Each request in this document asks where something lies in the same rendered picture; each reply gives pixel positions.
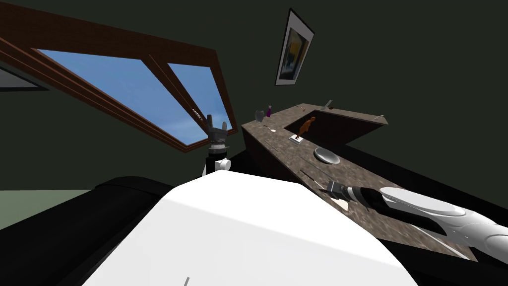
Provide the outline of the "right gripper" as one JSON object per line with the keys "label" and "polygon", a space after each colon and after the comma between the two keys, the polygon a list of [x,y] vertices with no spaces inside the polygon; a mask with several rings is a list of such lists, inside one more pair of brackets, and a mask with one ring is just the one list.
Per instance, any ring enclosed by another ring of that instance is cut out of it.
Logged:
{"label": "right gripper", "polygon": [[336,200],[352,201],[348,187],[341,183],[330,181],[327,184],[326,193]]}

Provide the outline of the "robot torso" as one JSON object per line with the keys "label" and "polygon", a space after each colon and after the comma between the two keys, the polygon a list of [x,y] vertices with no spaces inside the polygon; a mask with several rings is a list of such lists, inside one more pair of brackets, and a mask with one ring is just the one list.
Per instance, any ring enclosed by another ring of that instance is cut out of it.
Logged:
{"label": "robot torso", "polygon": [[172,189],[83,286],[417,286],[308,188],[216,171]]}

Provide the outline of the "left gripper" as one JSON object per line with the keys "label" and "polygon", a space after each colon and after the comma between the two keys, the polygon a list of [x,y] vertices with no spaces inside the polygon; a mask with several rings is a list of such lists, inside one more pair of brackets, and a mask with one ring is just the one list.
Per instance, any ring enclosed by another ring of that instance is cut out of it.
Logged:
{"label": "left gripper", "polygon": [[210,140],[210,148],[226,148],[225,141],[228,135],[227,122],[223,121],[221,129],[213,127],[212,115],[206,116],[206,124],[208,127],[208,138]]}

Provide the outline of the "table knife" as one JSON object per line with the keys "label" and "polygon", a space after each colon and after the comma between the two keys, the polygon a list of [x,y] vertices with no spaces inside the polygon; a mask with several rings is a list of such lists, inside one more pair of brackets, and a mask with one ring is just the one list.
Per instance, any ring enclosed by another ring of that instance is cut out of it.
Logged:
{"label": "table knife", "polygon": [[318,182],[317,182],[314,178],[312,178],[312,177],[311,177],[308,173],[306,173],[304,170],[300,169],[300,171],[301,171],[301,172],[302,172],[302,173],[303,173],[306,177],[308,177],[308,178],[309,178],[309,179],[311,179],[314,183],[316,183],[316,184],[319,186],[319,188],[320,188],[321,190],[324,190],[324,189],[325,189],[325,187],[324,187],[324,186],[322,186],[320,183],[318,183]]}

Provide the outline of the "grey plate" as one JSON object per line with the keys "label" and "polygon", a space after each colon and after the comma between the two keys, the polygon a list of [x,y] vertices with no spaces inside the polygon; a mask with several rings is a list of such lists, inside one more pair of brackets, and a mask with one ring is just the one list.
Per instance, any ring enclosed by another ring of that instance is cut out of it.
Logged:
{"label": "grey plate", "polygon": [[326,164],[339,164],[340,157],[336,155],[334,152],[318,147],[314,150],[314,156],[317,160],[326,163]]}

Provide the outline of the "brown figurine on white base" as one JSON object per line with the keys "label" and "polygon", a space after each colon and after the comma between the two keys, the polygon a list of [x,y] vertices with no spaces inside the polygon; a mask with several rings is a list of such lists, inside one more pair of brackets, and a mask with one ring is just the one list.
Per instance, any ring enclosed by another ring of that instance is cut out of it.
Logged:
{"label": "brown figurine on white base", "polygon": [[296,135],[292,135],[289,140],[294,142],[294,143],[297,143],[297,144],[300,144],[303,140],[302,138],[302,135],[303,133],[305,133],[306,131],[309,130],[310,128],[310,125],[312,124],[312,122],[315,121],[315,117],[311,117],[309,120],[305,121],[302,126],[299,128],[299,131]]}

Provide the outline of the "black framed wall picture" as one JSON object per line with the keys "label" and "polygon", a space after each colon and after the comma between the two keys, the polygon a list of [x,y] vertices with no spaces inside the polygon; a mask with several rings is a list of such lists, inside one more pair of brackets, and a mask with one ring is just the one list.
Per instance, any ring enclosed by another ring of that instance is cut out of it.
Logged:
{"label": "black framed wall picture", "polygon": [[296,84],[314,35],[312,28],[290,8],[276,73],[276,86]]}

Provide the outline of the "brown framed window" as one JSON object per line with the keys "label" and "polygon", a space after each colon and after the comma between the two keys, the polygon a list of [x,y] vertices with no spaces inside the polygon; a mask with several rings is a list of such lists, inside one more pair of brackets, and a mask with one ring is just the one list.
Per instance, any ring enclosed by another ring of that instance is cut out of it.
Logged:
{"label": "brown framed window", "polygon": [[0,0],[0,61],[182,152],[238,131],[213,49]]}

